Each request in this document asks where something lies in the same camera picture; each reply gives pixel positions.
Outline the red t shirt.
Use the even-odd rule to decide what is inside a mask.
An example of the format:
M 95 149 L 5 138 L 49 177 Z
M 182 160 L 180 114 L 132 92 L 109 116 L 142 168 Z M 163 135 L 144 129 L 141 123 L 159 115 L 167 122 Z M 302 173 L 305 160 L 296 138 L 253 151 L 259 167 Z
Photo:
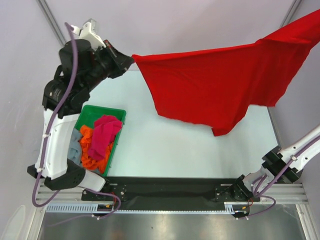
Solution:
M 275 106 L 319 41 L 316 10 L 254 43 L 133 59 L 160 116 L 223 136 L 249 106 Z

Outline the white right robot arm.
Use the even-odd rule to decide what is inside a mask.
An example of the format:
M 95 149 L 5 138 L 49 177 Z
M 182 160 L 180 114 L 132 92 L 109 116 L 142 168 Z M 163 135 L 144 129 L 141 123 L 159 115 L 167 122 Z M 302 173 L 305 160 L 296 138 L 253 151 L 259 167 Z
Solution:
M 305 136 L 287 148 L 279 146 L 263 158 L 261 168 L 246 176 L 240 176 L 230 188 L 237 201 L 260 198 L 276 182 L 296 182 L 305 165 L 320 153 L 320 127 L 316 126 Z

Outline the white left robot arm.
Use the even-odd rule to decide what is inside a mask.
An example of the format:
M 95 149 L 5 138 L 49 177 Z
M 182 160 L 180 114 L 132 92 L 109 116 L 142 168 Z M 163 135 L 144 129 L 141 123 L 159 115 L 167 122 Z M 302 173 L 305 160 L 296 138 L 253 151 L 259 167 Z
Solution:
M 43 92 L 44 127 L 37 162 L 27 173 L 52 191 L 81 187 L 91 189 L 99 200 L 110 195 L 104 177 L 67 158 L 75 124 L 91 91 L 106 78 L 122 76 L 133 64 L 132 57 L 113 47 L 96 33 L 96 21 L 82 27 L 68 25 L 71 40 L 60 50 L 60 65 Z

